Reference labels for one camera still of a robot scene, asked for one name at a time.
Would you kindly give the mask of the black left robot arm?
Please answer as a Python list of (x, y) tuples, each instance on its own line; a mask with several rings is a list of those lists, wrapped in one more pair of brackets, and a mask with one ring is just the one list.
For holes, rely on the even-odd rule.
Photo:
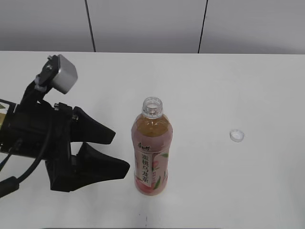
[(115, 132), (77, 106), (50, 105), (44, 95), (32, 82), (19, 104), (1, 100), (1, 104), (8, 106), (0, 127), (1, 152), (34, 159), (20, 177), (1, 181), (1, 195), (17, 190), (41, 161), (45, 162), (53, 191), (71, 192), (125, 178), (130, 168), (128, 162), (91, 146), (91, 143), (110, 144)]

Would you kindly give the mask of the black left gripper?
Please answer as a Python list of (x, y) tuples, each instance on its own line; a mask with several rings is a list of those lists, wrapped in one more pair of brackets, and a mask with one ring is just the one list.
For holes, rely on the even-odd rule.
[[(123, 179), (130, 164), (103, 154), (86, 142), (109, 145), (115, 132), (100, 124), (80, 107), (63, 103), (51, 105), (43, 98), (49, 85), (35, 79), (27, 87), (20, 104), (10, 104), (4, 118), (4, 151), (11, 155), (34, 158), (19, 177), (4, 180), (5, 191), (16, 191), (45, 160), (54, 191), (75, 191), (87, 185)], [(84, 142), (74, 157), (71, 141)]]

